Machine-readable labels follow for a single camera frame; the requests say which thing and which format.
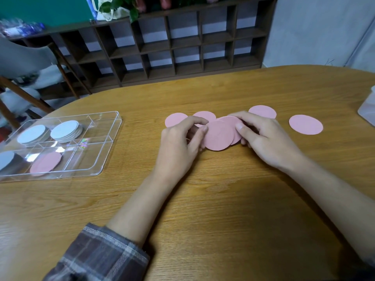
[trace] left hand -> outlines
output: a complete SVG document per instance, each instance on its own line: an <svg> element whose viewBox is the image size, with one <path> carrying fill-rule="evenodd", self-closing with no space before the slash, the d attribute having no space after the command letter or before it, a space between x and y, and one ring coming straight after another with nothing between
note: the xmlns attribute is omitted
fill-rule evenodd
<svg viewBox="0 0 375 281"><path fill-rule="evenodd" d="M190 116L162 131L159 154L153 170L154 178L174 187L190 169L206 134L208 120Z"/></svg>

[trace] cubby shelf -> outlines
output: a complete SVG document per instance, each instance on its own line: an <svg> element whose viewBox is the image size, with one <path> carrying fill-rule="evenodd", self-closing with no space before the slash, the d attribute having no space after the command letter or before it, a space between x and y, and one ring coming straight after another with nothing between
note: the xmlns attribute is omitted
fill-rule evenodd
<svg viewBox="0 0 375 281"><path fill-rule="evenodd" d="M29 47L54 42L93 92L255 69L263 61L276 2L225 0L142 14L132 24L128 18L83 22L12 41Z"/></svg>

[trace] plaid shirt sleeve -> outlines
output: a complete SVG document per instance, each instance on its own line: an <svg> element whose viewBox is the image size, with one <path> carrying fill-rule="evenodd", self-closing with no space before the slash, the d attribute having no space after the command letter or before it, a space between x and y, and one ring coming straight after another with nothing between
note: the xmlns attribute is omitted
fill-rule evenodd
<svg viewBox="0 0 375 281"><path fill-rule="evenodd" d="M87 224L43 281L142 280L149 256L107 227Z"/></svg>

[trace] pink paper circle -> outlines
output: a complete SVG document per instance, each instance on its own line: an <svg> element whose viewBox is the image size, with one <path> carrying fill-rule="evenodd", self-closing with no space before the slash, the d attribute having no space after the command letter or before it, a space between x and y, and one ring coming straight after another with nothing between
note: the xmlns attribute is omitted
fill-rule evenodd
<svg viewBox="0 0 375 281"><path fill-rule="evenodd" d="M258 105L253 106L249 109L249 112L254 113L259 116L268 117L268 118L276 118L276 111L269 106Z"/></svg>
<svg viewBox="0 0 375 281"><path fill-rule="evenodd" d="M235 125L237 123L242 123L241 119L239 119L235 116L228 115L228 116L220 117L217 120L224 121L224 122L228 123L230 126L232 126L233 132L234 132L234 138L233 138L233 141L232 141L231 145L234 145L241 140L242 136L241 136L240 133L237 132L237 130L235 128Z"/></svg>
<svg viewBox="0 0 375 281"><path fill-rule="evenodd" d="M198 111L193 114L194 116L203 117L204 119L207 119L209 122L216 120L216 115L210 111Z"/></svg>
<svg viewBox="0 0 375 281"><path fill-rule="evenodd" d="M305 135L316 135L323 131L323 124L308 115L293 115L289 118L289 125L295 131Z"/></svg>
<svg viewBox="0 0 375 281"><path fill-rule="evenodd" d="M221 151L232 144L234 138L233 128L224 121L207 123L208 131L203 139L203 144L212 151Z"/></svg>
<svg viewBox="0 0 375 281"><path fill-rule="evenodd" d="M41 176L44 172L50 172L60 162L61 157L61 154L58 152L41 155L31 165L30 174L32 176Z"/></svg>
<svg viewBox="0 0 375 281"><path fill-rule="evenodd" d="M180 113L180 112L173 113L165 119L165 126L166 127L175 126L176 124L183 121L185 118L187 118L187 115L185 113Z"/></svg>

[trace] tote bag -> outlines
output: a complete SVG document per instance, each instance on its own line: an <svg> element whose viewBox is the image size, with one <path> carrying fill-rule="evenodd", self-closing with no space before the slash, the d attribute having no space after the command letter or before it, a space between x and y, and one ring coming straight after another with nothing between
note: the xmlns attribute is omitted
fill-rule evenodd
<svg viewBox="0 0 375 281"><path fill-rule="evenodd" d="M91 0L93 4L93 8L97 12L96 20L106 20L107 22L110 22L113 19L117 20L117 19L121 19L121 18L125 18L129 16L129 10L123 7L119 7L117 10L111 10L110 13L99 12L99 8L104 2L111 2L111 1L112 0L98 0L98 8L96 8L95 1Z"/></svg>

